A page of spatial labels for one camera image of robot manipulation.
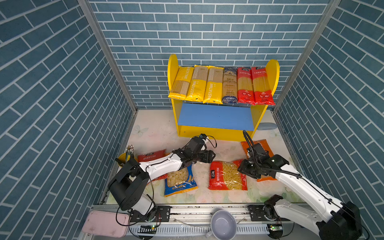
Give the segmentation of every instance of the spaghetti package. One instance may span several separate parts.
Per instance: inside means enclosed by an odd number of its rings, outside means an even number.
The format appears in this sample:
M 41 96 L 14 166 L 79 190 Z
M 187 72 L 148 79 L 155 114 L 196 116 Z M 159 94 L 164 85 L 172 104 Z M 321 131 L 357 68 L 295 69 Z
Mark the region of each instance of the spaghetti package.
M 166 150 L 163 149 L 156 152 L 150 152 L 143 155 L 138 155 L 137 159 L 138 159 L 138 162 L 148 162 L 148 161 L 156 160 L 161 157 L 165 157 L 166 155 L 167 155 Z M 152 179 L 152 181 L 166 179 L 166 178 L 167 178 L 167 174 L 164 174 L 164 175 L 161 175 L 160 177 Z
M 275 105 L 265 68 L 258 69 L 257 67 L 253 67 L 251 71 L 253 90 L 255 92 L 255 104 Z
M 179 67 L 169 98 L 184 100 L 187 97 L 194 67 Z
M 183 193 L 198 189 L 192 174 L 192 165 L 179 171 L 169 172 L 166 178 L 166 189 L 164 196 L 168 197 L 173 194 Z
M 203 103 L 223 104 L 221 101 L 223 91 L 223 72 L 224 68 L 211 67 L 209 69 Z
M 224 68 L 223 77 L 223 103 L 237 103 L 237 69 L 231 67 Z
M 195 65 L 192 80 L 189 85 L 187 101 L 202 102 L 204 100 L 205 87 L 208 79 L 208 67 Z
M 251 70 L 248 68 L 237 69 L 237 101 L 239 103 L 255 104 Z
M 233 162 L 213 161 L 210 167 L 210 190 L 248 190 L 247 177 L 237 171 L 241 160 Z

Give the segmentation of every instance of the orange package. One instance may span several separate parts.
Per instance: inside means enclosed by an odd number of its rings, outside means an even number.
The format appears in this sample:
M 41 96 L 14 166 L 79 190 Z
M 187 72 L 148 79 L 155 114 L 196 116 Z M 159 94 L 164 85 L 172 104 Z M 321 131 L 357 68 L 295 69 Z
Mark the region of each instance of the orange package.
M 253 90 L 255 91 L 255 104 L 275 105 L 265 68 L 258 69 L 257 67 L 253 67 L 251 72 Z
M 273 154 L 271 148 L 269 147 L 269 145 L 265 139 L 253 141 L 253 143 L 254 144 L 260 143 L 260 145 L 263 147 L 263 149 L 265 151 L 268 151 L 269 157 L 273 157 L 274 154 Z M 248 151 L 247 151 L 247 148 L 249 148 L 248 143 L 247 142 L 241 142 L 241 146 L 243 147 L 245 154 L 248 154 Z M 258 179 L 257 181 L 261 182 L 261 181 L 265 181 L 265 180 L 277 180 L 277 179 L 275 179 L 273 177 L 269 177 L 269 176 L 267 177 L 267 176 L 262 175 L 262 177 L 260 179 Z
M 237 171 L 242 159 L 233 162 L 213 161 L 210 167 L 210 190 L 248 190 L 247 177 Z
M 148 161 L 156 160 L 156 159 L 161 158 L 161 157 L 165 157 L 166 155 L 168 155 L 168 154 L 166 154 L 166 150 L 163 149 L 163 150 L 159 150 L 156 152 L 150 152 L 147 154 L 138 155 L 137 159 L 139 160 L 139 162 L 148 162 Z M 151 179 L 151 180 L 155 181 L 155 180 L 160 180 L 160 179 L 166 179 L 167 177 L 168 177 L 168 175 L 164 174 L 164 175 L 161 175 L 160 177 L 157 177 L 157 178 Z
M 237 101 L 239 103 L 255 104 L 251 77 L 250 69 L 237 69 Z

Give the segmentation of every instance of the blue brick wall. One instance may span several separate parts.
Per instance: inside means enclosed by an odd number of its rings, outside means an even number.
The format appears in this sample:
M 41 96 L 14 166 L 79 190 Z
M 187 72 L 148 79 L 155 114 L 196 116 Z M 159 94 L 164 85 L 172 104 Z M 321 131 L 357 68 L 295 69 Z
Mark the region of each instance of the blue brick wall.
M 342 0 L 277 115 L 302 169 L 384 226 L 384 1 Z
M 138 108 L 171 108 L 167 64 L 281 66 L 281 92 L 329 0 L 90 0 Z
M 77 0 L 0 1 L 0 239 L 77 239 L 131 115 Z

